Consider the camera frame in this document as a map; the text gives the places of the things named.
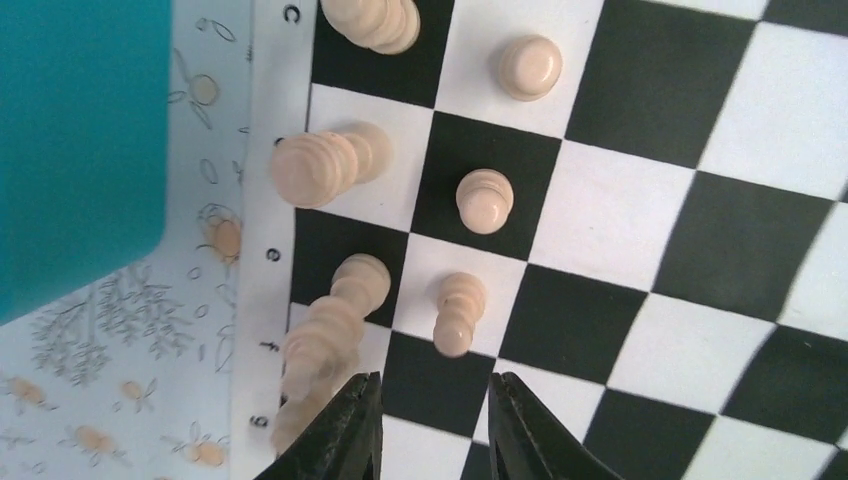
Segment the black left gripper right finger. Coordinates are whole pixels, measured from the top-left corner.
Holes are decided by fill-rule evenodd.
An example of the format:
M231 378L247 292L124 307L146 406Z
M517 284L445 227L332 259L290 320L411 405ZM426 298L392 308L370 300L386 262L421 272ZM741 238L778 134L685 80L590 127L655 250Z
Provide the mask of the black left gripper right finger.
M488 385L489 458L500 480L621 480L513 372Z

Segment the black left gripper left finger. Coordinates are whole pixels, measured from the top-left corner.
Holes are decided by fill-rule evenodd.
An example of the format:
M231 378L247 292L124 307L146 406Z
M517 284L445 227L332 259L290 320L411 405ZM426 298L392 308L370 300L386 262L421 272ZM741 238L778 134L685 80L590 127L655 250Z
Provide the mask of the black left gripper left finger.
M383 446L382 379L354 374L260 479L378 479Z

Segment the white chess pawn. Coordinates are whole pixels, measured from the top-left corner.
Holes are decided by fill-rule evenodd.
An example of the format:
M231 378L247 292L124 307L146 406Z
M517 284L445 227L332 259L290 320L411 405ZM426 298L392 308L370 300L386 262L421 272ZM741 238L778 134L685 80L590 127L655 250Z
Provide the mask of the white chess pawn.
M365 318L380 308L391 276L378 258L357 253L335 270L330 293L312 302L285 337L281 393L301 401L314 390L337 388L358 365Z
M357 121L336 130L305 132L281 140L273 149L269 170L284 201L316 209L354 185L375 180L393 158L387 133L373 123Z

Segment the white chess piece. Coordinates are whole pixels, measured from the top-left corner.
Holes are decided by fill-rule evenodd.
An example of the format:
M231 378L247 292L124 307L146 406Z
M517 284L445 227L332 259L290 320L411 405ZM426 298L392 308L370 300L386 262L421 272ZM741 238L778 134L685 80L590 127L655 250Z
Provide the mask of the white chess piece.
M505 225L514 205L514 192L505 175L493 169L477 169L462 178L455 200L464 226L475 234L489 235Z
M419 10L410 0L321 0L320 6L334 30L382 55L405 52L421 30Z
M495 85L520 102L540 100L551 93L563 68L564 57L558 44L540 34L509 38L489 58Z
M442 280L433 328L433 343L440 354L457 358L469 352L486 300L486 288L475 275L456 272Z

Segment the white chess knight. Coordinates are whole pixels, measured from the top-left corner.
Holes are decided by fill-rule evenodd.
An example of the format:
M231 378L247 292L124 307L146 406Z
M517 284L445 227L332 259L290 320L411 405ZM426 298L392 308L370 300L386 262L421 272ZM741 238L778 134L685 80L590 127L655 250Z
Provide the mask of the white chess knight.
M283 380L284 404L273 422L270 442L278 456L282 455L306 430L341 388L339 381L317 381L311 385Z

